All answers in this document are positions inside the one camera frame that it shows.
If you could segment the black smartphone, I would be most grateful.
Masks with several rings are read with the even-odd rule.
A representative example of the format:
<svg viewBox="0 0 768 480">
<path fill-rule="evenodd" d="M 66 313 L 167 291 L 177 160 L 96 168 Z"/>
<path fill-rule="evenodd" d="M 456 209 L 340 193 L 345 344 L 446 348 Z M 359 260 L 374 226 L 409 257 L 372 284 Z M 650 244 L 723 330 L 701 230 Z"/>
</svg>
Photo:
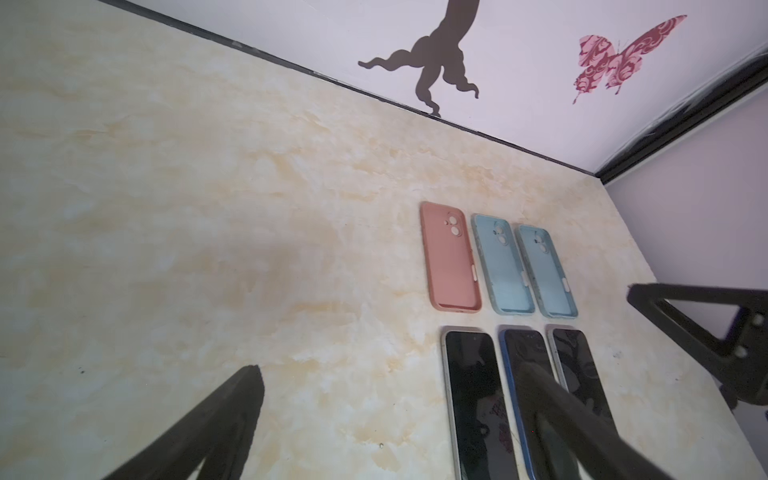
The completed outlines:
<svg viewBox="0 0 768 480">
<path fill-rule="evenodd" d="M 531 453 L 531 440 L 537 438 L 533 432 L 537 422 L 520 406 L 521 389 L 513 370 L 519 364 L 530 363 L 554 377 L 550 356 L 543 336 L 528 327 L 504 325 L 499 329 L 499 340 L 526 473 L 530 479 L 542 479 L 543 469 L 535 466 Z M 554 456 L 555 479 L 580 479 L 577 461 L 562 439 L 549 426 L 542 426 L 539 432 L 546 435 L 547 447 Z"/>
<path fill-rule="evenodd" d="M 458 479 L 517 479 L 505 395 L 491 336 L 446 326 L 441 350 Z"/>
<path fill-rule="evenodd" d="M 546 329 L 559 383 L 617 432 L 586 335 L 564 325 Z"/>
</svg>

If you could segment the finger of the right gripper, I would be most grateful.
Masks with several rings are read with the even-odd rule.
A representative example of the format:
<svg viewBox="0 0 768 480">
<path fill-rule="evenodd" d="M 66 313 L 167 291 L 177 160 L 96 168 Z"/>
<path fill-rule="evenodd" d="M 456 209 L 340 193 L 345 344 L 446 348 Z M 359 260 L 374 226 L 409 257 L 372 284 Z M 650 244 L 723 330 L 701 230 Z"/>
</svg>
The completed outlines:
<svg viewBox="0 0 768 480">
<path fill-rule="evenodd" d="M 723 338 L 672 304 L 732 305 L 738 308 Z M 767 404 L 767 292 L 725 287 L 650 283 L 629 287 L 627 301 L 686 351 L 722 386 L 745 403 Z"/>
</svg>

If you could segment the light blue phone case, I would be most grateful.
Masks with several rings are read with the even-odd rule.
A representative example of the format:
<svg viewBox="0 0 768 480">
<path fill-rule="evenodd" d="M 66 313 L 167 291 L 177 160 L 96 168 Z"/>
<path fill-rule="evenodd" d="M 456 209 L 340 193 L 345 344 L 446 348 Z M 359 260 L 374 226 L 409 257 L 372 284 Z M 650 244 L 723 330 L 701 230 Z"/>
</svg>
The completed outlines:
<svg viewBox="0 0 768 480">
<path fill-rule="evenodd" d="M 473 214 L 471 223 L 492 308 L 499 315 L 532 315 L 530 282 L 510 224 L 482 214 Z"/>
<path fill-rule="evenodd" d="M 520 224 L 515 227 L 515 235 L 542 314 L 548 318 L 577 318 L 578 308 L 549 232 Z"/>
</svg>

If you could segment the pink phone case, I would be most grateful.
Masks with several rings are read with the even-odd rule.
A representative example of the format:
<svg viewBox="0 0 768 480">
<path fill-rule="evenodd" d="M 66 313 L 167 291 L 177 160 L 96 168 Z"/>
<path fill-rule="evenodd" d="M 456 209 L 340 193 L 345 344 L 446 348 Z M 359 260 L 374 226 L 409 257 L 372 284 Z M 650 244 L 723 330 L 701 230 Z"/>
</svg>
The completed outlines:
<svg viewBox="0 0 768 480">
<path fill-rule="evenodd" d="M 482 300 L 464 213 L 422 202 L 419 208 L 431 304 L 439 311 L 475 313 Z"/>
</svg>

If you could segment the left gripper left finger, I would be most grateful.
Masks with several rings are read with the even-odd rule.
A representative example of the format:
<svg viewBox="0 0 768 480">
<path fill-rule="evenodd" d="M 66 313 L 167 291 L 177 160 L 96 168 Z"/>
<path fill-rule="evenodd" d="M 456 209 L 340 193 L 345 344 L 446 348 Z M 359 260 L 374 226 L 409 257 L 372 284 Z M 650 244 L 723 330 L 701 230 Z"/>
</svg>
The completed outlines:
<svg viewBox="0 0 768 480">
<path fill-rule="evenodd" d="M 238 479 L 265 396 L 260 368 L 239 369 L 109 479 Z"/>
</svg>

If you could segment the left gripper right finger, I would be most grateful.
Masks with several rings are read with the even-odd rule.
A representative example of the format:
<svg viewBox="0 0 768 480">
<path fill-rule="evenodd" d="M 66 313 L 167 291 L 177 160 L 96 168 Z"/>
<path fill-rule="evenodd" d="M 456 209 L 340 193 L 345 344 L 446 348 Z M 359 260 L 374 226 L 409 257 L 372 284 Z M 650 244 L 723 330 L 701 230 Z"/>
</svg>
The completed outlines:
<svg viewBox="0 0 768 480">
<path fill-rule="evenodd" d="M 524 413 L 546 422 L 594 479 L 667 479 L 669 475 L 634 450 L 541 367 L 515 368 Z"/>
</svg>

